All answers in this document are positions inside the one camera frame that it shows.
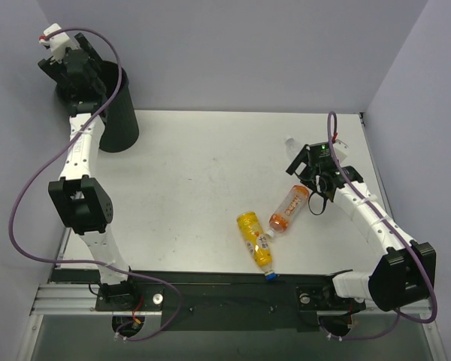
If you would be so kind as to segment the orange label clear bottle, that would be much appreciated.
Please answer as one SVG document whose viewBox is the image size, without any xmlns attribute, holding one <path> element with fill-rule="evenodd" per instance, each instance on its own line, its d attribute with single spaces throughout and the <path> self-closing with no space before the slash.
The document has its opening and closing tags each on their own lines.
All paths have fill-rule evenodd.
<svg viewBox="0 0 451 361">
<path fill-rule="evenodd" d="M 284 233 L 292 224 L 295 216 L 309 199 L 309 190 L 302 185 L 295 185 L 270 216 L 265 234 L 271 238 Z"/>
</svg>

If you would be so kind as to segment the yellow bottle with blue cap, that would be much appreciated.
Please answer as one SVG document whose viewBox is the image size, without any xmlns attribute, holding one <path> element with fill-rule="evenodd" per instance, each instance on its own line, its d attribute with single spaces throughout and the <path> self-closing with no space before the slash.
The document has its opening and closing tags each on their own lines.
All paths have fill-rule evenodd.
<svg viewBox="0 0 451 361">
<path fill-rule="evenodd" d="M 268 236 L 262 228 L 256 213 L 249 211 L 236 219 L 241 236 L 254 263 L 262 271 L 267 281 L 277 278 L 273 267 L 273 257 L 268 245 Z"/>
</svg>

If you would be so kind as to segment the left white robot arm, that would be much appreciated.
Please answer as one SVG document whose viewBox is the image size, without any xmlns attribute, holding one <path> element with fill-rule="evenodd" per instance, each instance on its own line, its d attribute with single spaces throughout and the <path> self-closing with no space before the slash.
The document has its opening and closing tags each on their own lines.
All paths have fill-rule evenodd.
<svg viewBox="0 0 451 361">
<path fill-rule="evenodd" d="M 40 42 L 52 56 L 39 66 L 61 91 L 71 130 L 64 168 L 59 179 L 50 182 L 48 193 L 64 225 L 84 242 L 97 263 L 99 298 L 132 309 L 140 292 L 127 274 L 129 267 L 110 229 L 112 200 L 94 176 L 110 104 L 100 78 L 102 59 L 83 34 L 70 38 L 58 26 L 50 27 Z"/>
</svg>

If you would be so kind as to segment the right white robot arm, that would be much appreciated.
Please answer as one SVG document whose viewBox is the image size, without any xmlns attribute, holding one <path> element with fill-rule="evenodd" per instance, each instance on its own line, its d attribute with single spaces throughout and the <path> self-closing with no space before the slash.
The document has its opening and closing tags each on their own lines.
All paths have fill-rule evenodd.
<svg viewBox="0 0 451 361">
<path fill-rule="evenodd" d="M 341 141 L 303 145 L 286 140 L 291 160 L 286 172 L 322 198 L 336 204 L 355 224 L 378 263 L 370 272 L 337 272 L 320 290 L 322 302 L 336 308 L 347 299 L 367 299 L 391 311 L 431 297 L 436 252 L 418 243 L 385 212 L 363 177 L 351 165 L 337 167 L 348 152 Z"/>
</svg>

